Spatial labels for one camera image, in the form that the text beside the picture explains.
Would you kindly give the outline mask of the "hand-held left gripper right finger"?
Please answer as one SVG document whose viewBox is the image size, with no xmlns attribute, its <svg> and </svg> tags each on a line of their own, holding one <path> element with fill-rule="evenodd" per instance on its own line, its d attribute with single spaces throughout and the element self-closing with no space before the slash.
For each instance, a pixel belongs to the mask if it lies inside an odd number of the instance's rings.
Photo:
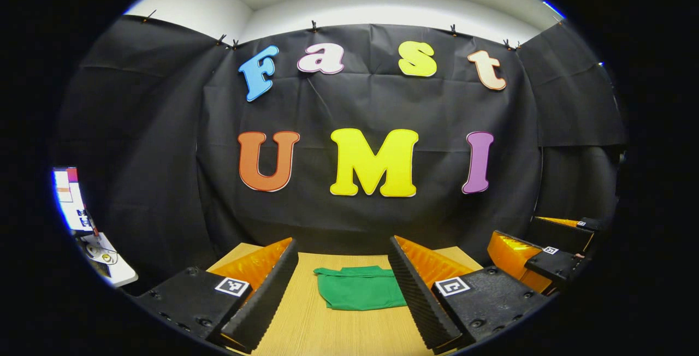
<svg viewBox="0 0 699 356">
<path fill-rule="evenodd" d="M 548 302 L 496 266 L 470 269 L 397 235 L 390 244 L 397 284 L 424 344 L 435 354 L 487 341 Z"/>
</svg>

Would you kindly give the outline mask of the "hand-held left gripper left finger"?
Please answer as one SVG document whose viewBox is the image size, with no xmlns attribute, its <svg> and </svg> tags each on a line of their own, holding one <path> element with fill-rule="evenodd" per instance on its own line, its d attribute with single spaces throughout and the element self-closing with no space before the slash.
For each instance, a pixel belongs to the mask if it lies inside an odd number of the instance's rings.
<svg viewBox="0 0 699 356">
<path fill-rule="evenodd" d="M 299 262 L 286 238 L 212 271 L 195 266 L 134 298 L 185 334 L 250 354 L 272 322 Z"/>
</svg>

